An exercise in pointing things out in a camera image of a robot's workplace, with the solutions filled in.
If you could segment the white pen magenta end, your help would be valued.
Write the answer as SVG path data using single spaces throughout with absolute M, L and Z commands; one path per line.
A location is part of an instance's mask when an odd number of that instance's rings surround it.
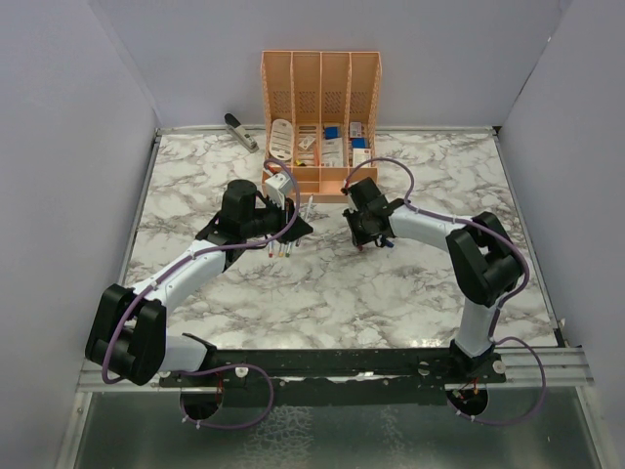
M 313 195 L 311 194 L 309 196 L 308 199 L 308 203 L 307 203 L 307 208 L 306 208 L 306 212 L 305 212 L 305 216 L 303 218 L 303 220 L 307 223 L 309 218 L 310 218 L 310 213 L 311 213 L 311 209 L 312 209 L 312 205 L 313 205 Z M 296 247 L 299 247 L 302 243 L 303 238 L 300 238 L 297 240 L 296 242 Z

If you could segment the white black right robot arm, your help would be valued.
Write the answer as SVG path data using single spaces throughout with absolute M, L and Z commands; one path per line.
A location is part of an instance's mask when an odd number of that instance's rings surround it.
M 370 178 L 342 188 L 349 208 L 343 212 L 353 245 L 373 243 L 391 248 L 395 239 L 410 239 L 449 255 L 465 300 L 460 328 L 452 340 L 450 374 L 470 382 L 484 368 L 483 357 L 504 303 L 524 288 L 529 268 L 499 219 L 483 212 L 471 219 L 420 210 L 406 199 L 387 200 Z

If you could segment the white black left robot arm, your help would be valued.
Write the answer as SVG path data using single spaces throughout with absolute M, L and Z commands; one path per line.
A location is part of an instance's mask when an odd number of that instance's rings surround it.
M 265 188 L 260 192 L 248 180 L 229 182 L 220 210 L 180 256 L 132 286 L 114 283 L 104 291 L 85 357 L 101 366 L 105 383 L 144 385 L 157 373 L 171 371 L 197 386 L 213 379 L 214 346 L 190 334 L 168 335 L 168 316 L 245 252 L 312 233 L 299 214 L 295 181 L 279 172 Z

